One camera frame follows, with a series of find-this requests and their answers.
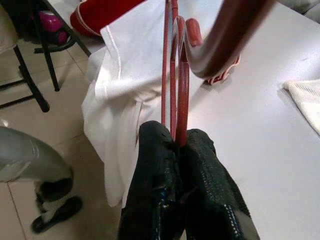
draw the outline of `tiled floor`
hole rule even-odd
[[[79,46],[52,54],[61,90],[55,92],[42,54],[36,45],[19,42],[31,76],[50,104],[41,112],[35,100],[0,110],[0,126],[28,133],[53,146],[73,167],[73,194],[81,196],[82,210],[42,234],[33,234],[31,222],[39,215],[32,182],[0,183],[0,240],[112,240],[116,238],[120,207],[110,208],[104,190],[104,168],[83,134],[81,103],[87,92],[84,81],[88,57]],[[19,79],[13,51],[0,56],[0,84]],[[0,104],[29,94],[20,85],[0,93]]]

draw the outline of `red bag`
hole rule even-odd
[[[142,3],[144,0],[87,0],[70,16],[71,25],[81,34],[101,36],[100,29]]]

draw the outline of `plastic hanger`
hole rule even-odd
[[[203,40],[197,20],[191,18],[185,22],[184,18],[179,16],[178,0],[165,1],[161,123],[166,124],[166,73],[171,11],[173,26],[170,52],[170,132],[181,147],[187,141],[190,69],[203,80],[222,74],[239,57],[273,3],[273,0],[224,0],[210,33]],[[176,105],[177,52],[179,63]]]

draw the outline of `white towel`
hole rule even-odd
[[[287,81],[283,87],[290,92],[305,119],[320,135],[320,79]]]
[[[206,36],[221,2],[180,0],[179,13],[196,18]],[[84,133],[104,162],[110,206],[121,199],[126,205],[138,159],[139,126],[160,120],[155,113],[161,102],[164,11],[165,1],[138,5],[100,31],[106,47],[89,58],[86,78],[92,83],[82,104]],[[190,81],[190,88],[202,83],[192,74]]]
[[[9,15],[0,4],[0,54],[14,48],[18,35]]]

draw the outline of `black metal chair leg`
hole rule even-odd
[[[34,22],[34,25],[35,25],[35,29],[36,29],[37,35],[38,35],[38,37],[39,37],[39,39],[41,41],[41,45],[42,45],[45,61],[46,61],[46,64],[47,64],[49,72],[50,72],[50,76],[51,76],[51,79],[52,79],[54,90],[56,92],[58,92],[60,90],[60,87],[59,87],[59,84],[58,84],[58,80],[57,80],[57,76],[56,76],[56,73],[55,73],[54,65],[52,63],[52,59],[51,59],[51,55],[50,55],[47,39],[46,39],[46,36],[44,34],[44,30],[43,30],[43,28],[41,26],[41,21],[40,21],[40,17],[39,17],[39,9],[38,9],[37,4],[35,3],[34,0],[30,0],[29,3],[30,3],[30,7],[32,9],[33,22]]]
[[[32,80],[29,70],[27,68],[27,65],[21,55],[21,52],[19,50],[19,47],[16,46],[14,49],[14,53],[16,55],[16,57],[19,60],[20,66],[19,66],[19,70],[23,76],[23,79],[25,80],[25,82],[27,83],[27,85],[30,88],[30,91],[32,92],[33,97],[35,98],[35,100],[37,101],[37,103],[39,104],[41,110],[46,113],[50,110],[50,106],[48,104],[48,102],[44,99],[44,97],[42,96],[41,92],[39,91],[39,89],[37,88],[37,85],[34,83],[34,81]]]

